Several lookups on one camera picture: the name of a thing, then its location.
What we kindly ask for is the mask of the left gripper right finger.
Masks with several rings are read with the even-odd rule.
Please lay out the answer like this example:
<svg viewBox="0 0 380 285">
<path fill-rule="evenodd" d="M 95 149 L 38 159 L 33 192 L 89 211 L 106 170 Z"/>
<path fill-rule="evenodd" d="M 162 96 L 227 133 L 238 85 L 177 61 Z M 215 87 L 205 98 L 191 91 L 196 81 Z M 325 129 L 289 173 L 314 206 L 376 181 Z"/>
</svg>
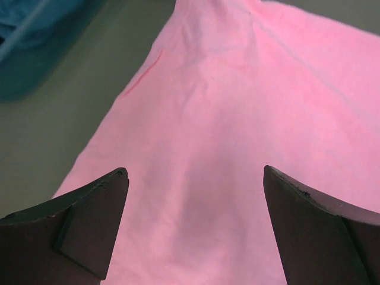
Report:
<svg viewBox="0 0 380 285">
<path fill-rule="evenodd" d="M 271 166 L 263 184 L 287 284 L 379 284 L 379 213 Z"/>
</svg>

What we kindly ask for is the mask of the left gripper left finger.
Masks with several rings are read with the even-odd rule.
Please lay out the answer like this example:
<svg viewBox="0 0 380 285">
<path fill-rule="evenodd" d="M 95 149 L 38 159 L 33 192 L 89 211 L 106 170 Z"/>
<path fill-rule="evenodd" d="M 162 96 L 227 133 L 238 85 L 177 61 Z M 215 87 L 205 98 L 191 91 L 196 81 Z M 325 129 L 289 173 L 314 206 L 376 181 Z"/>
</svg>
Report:
<svg viewBox="0 0 380 285">
<path fill-rule="evenodd" d="M 100 284 L 128 193 L 125 168 L 1 218 L 1 284 Z"/>
</svg>

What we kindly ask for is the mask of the pink t shirt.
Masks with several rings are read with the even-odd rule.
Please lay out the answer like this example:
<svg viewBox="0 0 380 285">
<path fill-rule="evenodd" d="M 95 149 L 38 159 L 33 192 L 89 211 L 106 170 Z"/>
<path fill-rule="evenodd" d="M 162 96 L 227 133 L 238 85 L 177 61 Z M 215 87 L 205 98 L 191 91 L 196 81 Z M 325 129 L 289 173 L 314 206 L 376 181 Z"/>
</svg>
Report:
<svg viewBox="0 0 380 285">
<path fill-rule="evenodd" d="M 379 36 L 274 1 L 177 1 L 58 194 L 127 169 L 106 284 L 284 284 L 266 165 L 379 210 Z"/>
</svg>

